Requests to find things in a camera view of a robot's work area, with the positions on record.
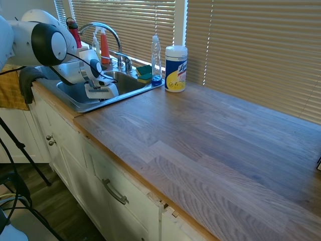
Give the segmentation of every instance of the disinfecting wipes canister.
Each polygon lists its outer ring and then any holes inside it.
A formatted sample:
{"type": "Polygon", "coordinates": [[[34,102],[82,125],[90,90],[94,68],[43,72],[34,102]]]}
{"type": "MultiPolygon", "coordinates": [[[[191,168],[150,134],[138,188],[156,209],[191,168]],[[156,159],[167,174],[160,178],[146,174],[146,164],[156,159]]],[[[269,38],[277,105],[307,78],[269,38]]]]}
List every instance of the disinfecting wipes canister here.
{"type": "Polygon", "coordinates": [[[165,56],[165,89],[170,92],[181,92],[185,89],[187,48],[181,45],[168,46],[165,56]]]}

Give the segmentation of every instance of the kitchen sink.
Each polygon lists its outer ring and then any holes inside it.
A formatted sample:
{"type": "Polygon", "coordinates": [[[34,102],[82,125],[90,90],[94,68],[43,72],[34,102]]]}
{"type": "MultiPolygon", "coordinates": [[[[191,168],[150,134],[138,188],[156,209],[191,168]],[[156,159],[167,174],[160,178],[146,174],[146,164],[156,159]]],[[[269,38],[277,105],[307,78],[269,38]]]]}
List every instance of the kitchen sink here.
{"type": "Polygon", "coordinates": [[[125,98],[135,96],[137,94],[149,91],[160,87],[161,85],[153,86],[150,83],[144,84],[137,81],[136,70],[126,73],[119,70],[116,66],[104,67],[103,74],[113,77],[118,82],[115,83],[118,89],[119,96],[112,99],[89,99],[86,95],[84,83],[67,85],[60,80],[49,67],[36,67],[47,77],[47,79],[38,79],[37,81],[43,84],[50,92],[62,100],[67,106],[76,112],[88,112],[108,104],[120,101],[125,98]]]}

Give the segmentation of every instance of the window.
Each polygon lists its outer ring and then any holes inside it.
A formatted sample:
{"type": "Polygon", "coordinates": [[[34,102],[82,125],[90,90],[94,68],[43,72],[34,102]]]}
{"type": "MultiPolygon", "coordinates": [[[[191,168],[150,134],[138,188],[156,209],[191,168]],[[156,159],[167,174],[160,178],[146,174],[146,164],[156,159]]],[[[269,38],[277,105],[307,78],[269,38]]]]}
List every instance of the window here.
{"type": "MultiPolygon", "coordinates": [[[[175,0],[71,0],[71,6],[79,26],[89,22],[111,26],[121,40],[123,53],[141,61],[150,62],[151,40],[157,34],[164,63],[165,48],[174,41],[175,0]]],[[[82,40],[90,44],[94,31],[86,30],[82,40]]],[[[117,51],[113,36],[107,37],[109,49],[117,51]]]]}
{"type": "Polygon", "coordinates": [[[321,1],[189,0],[191,82],[321,124],[321,1]]]}
{"type": "Polygon", "coordinates": [[[64,26],[66,26],[66,13],[64,9],[63,0],[54,0],[56,11],[58,15],[58,20],[61,22],[64,26]]]}

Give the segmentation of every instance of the yellow sponge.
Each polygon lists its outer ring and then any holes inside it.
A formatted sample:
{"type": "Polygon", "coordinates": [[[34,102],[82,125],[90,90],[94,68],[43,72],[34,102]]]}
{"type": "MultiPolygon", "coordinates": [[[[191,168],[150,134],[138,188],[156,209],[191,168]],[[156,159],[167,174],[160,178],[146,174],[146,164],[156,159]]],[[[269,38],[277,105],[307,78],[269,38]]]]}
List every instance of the yellow sponge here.
{"type": "Polygon", "coordinates": [[[151,73],[148,73],[148,74],[144,74],[142,76],[139,76],[137,78],[137,81],[138,82],[141,82],[141,83],[144,83],[144,84],[147,84],[151,81],[151,73]]]}

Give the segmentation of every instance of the dark floor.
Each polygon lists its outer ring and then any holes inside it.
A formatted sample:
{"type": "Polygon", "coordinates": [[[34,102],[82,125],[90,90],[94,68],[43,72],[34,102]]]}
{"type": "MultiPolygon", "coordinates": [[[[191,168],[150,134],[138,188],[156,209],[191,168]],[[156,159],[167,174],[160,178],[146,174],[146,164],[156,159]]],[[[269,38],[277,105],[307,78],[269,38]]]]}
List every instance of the dark floor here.
{"type": "MultiPolygon", "coordinates": [[[[33,207],[50,226],[68,241],[105,241],[98,229],[82,210],[59,176],[48,164],[37,164],[52,182],[47,187],[31,164],[16,164],[18,173],[28,186],[33,207]]],[[[12,171],[11,164],[0,164],[0,175],[12,171]]]]}

